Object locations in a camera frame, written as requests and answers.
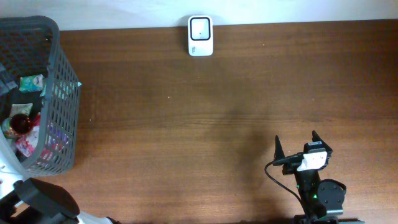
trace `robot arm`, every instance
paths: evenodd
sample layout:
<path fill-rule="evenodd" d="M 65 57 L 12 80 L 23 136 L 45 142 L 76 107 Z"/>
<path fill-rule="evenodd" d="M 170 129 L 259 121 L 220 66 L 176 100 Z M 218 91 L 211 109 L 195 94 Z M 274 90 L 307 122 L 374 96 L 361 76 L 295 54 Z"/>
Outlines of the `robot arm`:
<path fill-rule="evenodd" d="M 275 137 L 274 160 L 266 166 L 265 172 L 301 203 L 305 215 L 296 216 L 295 223 L 339 223 L 337 216 L 343 214 L 346 186 L 336 180 L 320 180 L 318 173 L 328 165 L 332 152 L 331 147 L 312 131 L 312 142 L 304 145 L 303 152 L 285 157 L 279 138 Z M 283 166 L 283 175 L 294 174 L 300 197 L 268 174 L 267 168 L 271 164 Z"/>
<path fill-rule="evenodd" d="M 16 217 L 15 206 L 29 207 Z M 80 212 L 73 197 L 63 188 L 37 179 L 17 181 L 14 190 L 0 200 L 0 224 L 117 224 L 111 218 L 97 218 Z"/>

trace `clutter of items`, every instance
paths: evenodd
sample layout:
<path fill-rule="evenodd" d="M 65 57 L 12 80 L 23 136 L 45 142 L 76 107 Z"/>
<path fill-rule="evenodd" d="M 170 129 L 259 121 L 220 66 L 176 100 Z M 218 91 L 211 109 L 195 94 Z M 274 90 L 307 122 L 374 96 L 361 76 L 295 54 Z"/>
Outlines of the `clutter of items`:
<path fill-rule="evenodd" d="M 40 157 L 46 160 L 53 158 L 52 151 L 58 151 L 62 154 L 66 153 L 69 144 L 68 134 L 57 127 L 57 124 L 49 122 L 47 127 L 40 127 L 41 114 L 40 109 L 43 107 L 43 98 L 45 96 L 47 79 L 43 74 L 31 75 L 28 77 L 20 77 L 19 80 L 6 80 L 5 77 L 12 77 L 7 74 L 7 70 L 0 63 L 0 97 L 6 94 L 11 94 L 13 91 L 19 97 L 14 97 L 11 104 L 9 115 L 1 121 L 1 130 L 6 137 L 10 148 L 14 151 L 17 158 L 22 162 L 35 152 L 39 140 L 39 133 L 41 128 L 47 128 L 47 136 L 45 139 L 45 146 L 42 149 Z M 81 83 L 60 82 L 50 91 L 59 95 L 61 99 L 66 100 L 68 95 L 74 90 L 76 86 Z M 26 101 L 31 99 L 31 103 L 19 103 L 15 101 Z"/>

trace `colorful snack package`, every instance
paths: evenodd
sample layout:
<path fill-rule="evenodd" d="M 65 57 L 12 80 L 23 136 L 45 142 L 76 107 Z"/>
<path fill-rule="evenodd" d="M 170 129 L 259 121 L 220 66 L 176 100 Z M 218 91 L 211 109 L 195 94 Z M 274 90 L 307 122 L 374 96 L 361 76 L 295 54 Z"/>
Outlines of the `colorful snack package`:
<path fill-rule="evenodd" d="M 31 156 L 37 146 L 37 142 L 39 140 L 40 118 L 41 115 L 38 114 L 32 122 L 32 131 L 19 138 L 15 143 L 18 151 L 26 157 Z"/>
<path fill-rule="evenodd" d="M 13 104 L 11 107 L 10 117 L 14 116 L 15 114 L 26 114 L 29 115 L 32 109 L 33 103 L 27 104 Z"/>
<path fill-rule="evenodd" d="M 18 87 L 17 84 L 12 80 L 12 76 L 7 73 L 6 68 L 0 63 L 0 96 L 8 93 L 13 88 Z"/>
<path fill-rule="evenodd" d="M 44 88 L 44 76 L 32 75 L 29 77 L 22 77 L 19 84 L 19 91 L 29 93 L 34 91 L 41 91 Z"/>

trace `wood grain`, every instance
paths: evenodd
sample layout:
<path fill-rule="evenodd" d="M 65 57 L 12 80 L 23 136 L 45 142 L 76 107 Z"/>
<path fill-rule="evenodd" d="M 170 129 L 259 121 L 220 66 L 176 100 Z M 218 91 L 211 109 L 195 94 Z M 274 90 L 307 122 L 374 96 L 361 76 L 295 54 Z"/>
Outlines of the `wood grain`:
<path fill-rule="evenodd" d="M 61 33 L 82 86 L 74 168 L 43 178 L 123 223 L 236 223 L 301 214 L 264 174 L 311 131 L 335 150 L 343 218 L 398 219 L 398 21 L 214 27 L 211 57 L 185 28 Z M 294 177 L 271 174 L 294 189 Z"/>

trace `black cable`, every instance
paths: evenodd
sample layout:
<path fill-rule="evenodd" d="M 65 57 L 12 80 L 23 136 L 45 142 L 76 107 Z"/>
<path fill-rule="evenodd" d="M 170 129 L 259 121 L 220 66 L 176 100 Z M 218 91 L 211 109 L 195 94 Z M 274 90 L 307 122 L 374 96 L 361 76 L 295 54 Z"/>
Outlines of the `black cable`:
<path fill-rule="evenodd" d="M 298 200 L 298 201 L 300 202 L 300 204 L 301 204 L 301 207 L 303 208 L 305 218 L 307 219 L 307 222 L 309 222 L 310 219 L 308 218 L 308 214 L 307 214 L 307 211 L 305 210 L 304 203 L 303 203 L 303 201 L 300 199 L 300 197 L 299 197 L 296 193 L 294 193 L 292 190 L 290 190 L 290 189 L 288 189 L 287 187 L 285 187 L 285 185 L 281 184 L 278 180 L 275 180 L 275 178 L 271 177 L 271 175 L 269 175 L 269 173 L 267 172 L 267 168 L 268 168 L 269 166 L 271 166 L 271 164 L 273 164 L 274 162 L 275 162 L 275 161 L 269 162 L 269 163 L 266 165 L 266 167 L 264 168 L 264 171 L 266 172 L 267 176 L 268 176 L 271 180 L 273 180 L 277 185 L 281 186 L 283 189 L 287 190 L 287 191 L 290 192 L 292 195 L 294 195 L 294 197 L 297 198 L 297 200 Z"/>

